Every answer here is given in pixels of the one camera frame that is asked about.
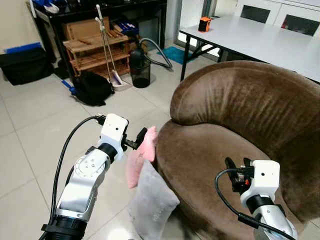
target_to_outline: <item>table leg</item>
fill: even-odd
[[[161,26],[160,26],[160,48],[165,48],[165,40],[166,40],[166,18],[167,18],[167,5],[161,6]]]
[[[61,56],[62,61],[64,62],[65,66],[66,66],[66,70],[69,74],[69,78],[71,80],[73,80],[75,78],[75,76],[73,74],[74,71],[73,71],[73,68],[69,62],[66,48],[63,44],[63,41],[66,40],[66,36],[65,36],[64,30],[62,28],[62,25],[61,25],[61,23],[58,23],[58,22],[51,23],[51,25],[52,25],[52,29],[54,32],[54,40],[55,40],[56,46],[58,48],[59,54]]]
[[[48,32],[46,30],[44,21],[40,17],[34,18],[32,16],[32,13],[31,13],[31,17],[32,17],[32,20],[33,20],[33,22],[34,22],[34,24],[36,26],[38,34],[39,34],[39,36],[40,36],[40,38],[42,40],[43,47],[44,47],[45,52],[46,52],[46,56],[48,57],[48,59],[50,60],[51,63],[55,63],[57,58],[55,56],[55,53],[54,53],[54,50],[53,50],[53,46],[52,46],[52,43],[50,41]]]
[[[183,65],[182,65],[180,82],[182,82],[183,79],[185,79],[186,67],[187,67],[188,56],[189,56],[190,39],[191,39],[190,35],[187,35],[186,44],[184,48],[184,57],[183,57]]]
[[[222,56],[224,54],[224,49],[223,48],[220,48],[220,51],[219,51],[219,58],[218,58],[218,63],[221,62],[221,59],[222,59]]]

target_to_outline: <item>brown velvet chair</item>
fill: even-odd
[[[320,85],[289,70],[251,61],[207,66],[175,90],[171,120],[159,132],[158,170],[180,200],[178,211],[203,239],[252,240],[214,188],[225,158],[280,163],[276,203],[298,232],[320,217]],[[220,187],[240,212],[228,176]]]

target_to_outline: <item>floor tile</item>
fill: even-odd
[[[133,199],[136,189],[129,189],[125,177],[127,157],[114,162],[105,174],[103,183],[98,189],[98,197],[94,206],[86,235],[91,236],[105,223],[118,214]]]
[[[5,104],[0,97],[0,136],[11,133],[14,130]]]
[[[69,133],[89,114],[74,105],[17,131],[22,147],[36,176],[57,166],[62,147]],[[95,120],[85,123],[74,134],[68,145],[65,159],[73,159],[97,144],[101,126]]]
[[[59,174],[57,191],[56,191],[56,201],[57,202],[58,202],[58,200],[61,196],[61,193],[65,187],[66,180],[67,180],[67,177],[68,177],[68,174],[69,174],[71,168],[75,165],[76,161],[84,154],[85,153],[82,153],[82,154],[79,154],[73,158],[70,157],[69,159],[63,160],[62,166],[60,169],[60,174]],[[53,190],[53,185],[54,185],[56,169],[57,169],[57,166],[53,166],[50,170],[48,170],[48,171],[46,171],[36,177],[36,179],[39,183],[40,189],[41,189],[43,196],[45,198],[46,204],[48,205],[49,208],[51,208],[52,190]]]
[[[299,235],[299,240],[318,240],[320,236],[320,228],[312,222],[307,223],[304,231]]]
[[[16,129],[79,105],[56,82],[5,98],[3,101]]]
[[[76,158],[72,161],[65,162],[61,168],[57,201],[63,190],[67,175],[75,162]],[[97,201],[87,225],[84,239],[94,234],[99,228],[118,214],[133,198],[136,190],[128,189],[125,178],[126,162],[127,158],[124,156],[121,161],[114,162],[105,174],[104,181],[98,189]],[[37,178],[48,205],[51,204],[55,171],[55,169],[52,169]]]
[[[37,240],[49,220],[49,210],[35,180],[0,199],[0,236],[3,240]]]
[[[97,113],[104,115],[114,113],[128,119],[129,122],[140,119],[156,108],[147,99],[132,90],[132,88],[115,92],[114,95],[105,100],[105,103],[106,105],[104,106],[85,105],[84,108],[92,115]]]
[[[163,104],[161,107],[160,107],[160,110],[162,112],[164,112],[165,114],[167,114],[168,116],[170,116],[170,101]]]
[[[150,57],[158,62],[164,60],[157,54],[156,50],[151,51]],[[141,94],[157,107],[170,102],[175,89],[180,84],[182,65],[171,61],[172,70],[165,69],[162,66],[151,65],[151,84],[146,88],[133,88],[137,93]],[[198,57],[196,60],[187,64],[185,76],[215,62],[205,57]]]
[[[131,223],[128,208],[89,238],[90,240],[141,240]],[[162,234],[163,240],[200,240],[174,213],[169,217]]]
[[[313,222],[318,228],[320,228],[320,217],[318,217],[317,219],[312,220],[311,222]]]
[[[200,238],[180,220],[174,212],[165,224],[162,239],[164,240],[200,240]]]
[[[99,229],[90,240],[141,240],[130,221],[127,207]]]
[[[15,132],[0,137],[0,197],[34,178]]]
[[[58,82],[59,81],[57,77],[54,74],[52,74],[48,77],[45,77],[37,81],[29,82],[22,85],[12,85],[8,80],[6,80],[3,77],[3,73],[0,72],[0,94],[4,99],[6,99],[9,97],[26,93],[28,91],[32,91],[34,89],[41,89],[47,84]]]

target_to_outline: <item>white table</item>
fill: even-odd
[[[185,77],[189,59],[195,58],[206,51],[199,47],[188,57],[190,38],[210,44],[214,48],[244,55],[254,60],[276,65],[295,71],[315,82],[320,83],[320,39],[304,35],[277,26],[257,21],[227,16],[214,19],[208,32],[198,31],[198,26],[180,30],[186,34],[181,81]]]

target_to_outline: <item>black box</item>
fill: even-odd
[[[0,68],[12,85],[30,83],[54,72],[46,52],[39,47],[0,55]]]

